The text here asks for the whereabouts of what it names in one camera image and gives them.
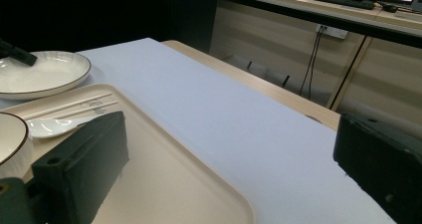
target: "black keyboard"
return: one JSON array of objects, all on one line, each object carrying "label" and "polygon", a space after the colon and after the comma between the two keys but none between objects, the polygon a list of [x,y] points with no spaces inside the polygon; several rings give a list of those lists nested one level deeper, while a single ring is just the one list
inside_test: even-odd
[{"label": "black keyboard", "polygon": [[362,2],[362,1],[353,1],[353,0],[316,0],[316,1],[344,5],[348,7],[361,8],[365,10],[372,10],[375,7],[375,4],[373,4],[372,2]]}]

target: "spoon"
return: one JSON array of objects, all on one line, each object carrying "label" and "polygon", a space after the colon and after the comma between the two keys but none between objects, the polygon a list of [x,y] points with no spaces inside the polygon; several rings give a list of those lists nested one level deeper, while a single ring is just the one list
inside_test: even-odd
[{"label": "spoon", "polygon": [[71,131],[104,114],[105,113],[74,119],[36,118],[27,120],[26,123],[28,124],[29,131],[33,137],[48,138]]}]

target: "bowl rim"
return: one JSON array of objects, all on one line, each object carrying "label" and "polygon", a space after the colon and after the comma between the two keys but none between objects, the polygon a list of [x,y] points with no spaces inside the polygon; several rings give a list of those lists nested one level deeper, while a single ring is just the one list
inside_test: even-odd
[{"label": "bowl rim", "polygon": [[86,56],[81,55],[81,54],[78,54],[78,53],[66,52],[66,51],[39,51],[39,52],[31,52],[31,54],[35,54],[35,53],[49,53],[49,52],[67,53],[67,54],[75,54],[75,55],[81,56],[81,57],[85,58],[88,61],[88,69],[79,78],[77,78],[77,79],[75,79],[75,80],[73,80],[71,82],[68,82],[66,84],[63,84],[61,86],[57,86],[57,87],[53,87],[53,88],[48,88],[48,89],[43,89],[43,90],[38,90],[38,91],[32,91],[32,92],[16,92],[16,93],[0,92],[0,95],[2,97],[4,97],[4,96],[20,96],[20,95],[31,95],[31,94],[38,94],[38,93],[47,93],[49,91],[60,89],[60,88],[63,88],[65,86],[68,86],[70,84],[76,83],[76,82],[80,81],[81,79],[84,79],[90,73],[90,70],[92,68],[91,60],[88,59]]},{"label": "bowl rim", "polygon": [[19,119],[25,125],[25,136],[24,136],[24,138],[22,139],[21,143],[15,148],[15,150],[13,150],[6,158],[4,158],[3,160],[0,160],[0,166],[1,166],[4,163],[6,163],[6,161],[10,160],[25,145],[25,143],[27,142],[27,140],[29,138],[29,128],[28,128],[28,125],[26,124],[26,122],[21,117],[15,115],[15,114],[12,114],[12,113],[9,113],[9,112],[0,112],[0,114],[14,116],[17,119]]}]

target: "bowl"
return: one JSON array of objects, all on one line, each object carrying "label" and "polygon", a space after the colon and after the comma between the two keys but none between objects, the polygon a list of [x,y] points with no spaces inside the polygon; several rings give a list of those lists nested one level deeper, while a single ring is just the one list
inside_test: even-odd
[{"label": "bowl", "polygon": [[0,112],[0,178],[23,178],[32,163],[34,146],[20,117]]},{"label": "bowl", "polygon": [[0,60],[0,98],[33,100],[65,92],[84,81],[91,69],[88,58],[70,52],[34,52],[30,67],[12,58]]}]

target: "white cup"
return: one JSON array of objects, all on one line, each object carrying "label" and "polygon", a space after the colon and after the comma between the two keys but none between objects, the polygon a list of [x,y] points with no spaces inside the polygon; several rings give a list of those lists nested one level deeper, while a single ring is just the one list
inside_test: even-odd
[{"label": "white cup", "polygon": [[0,178],[23,178],[32,163],[34,146],[20,117],[0,112]]}]

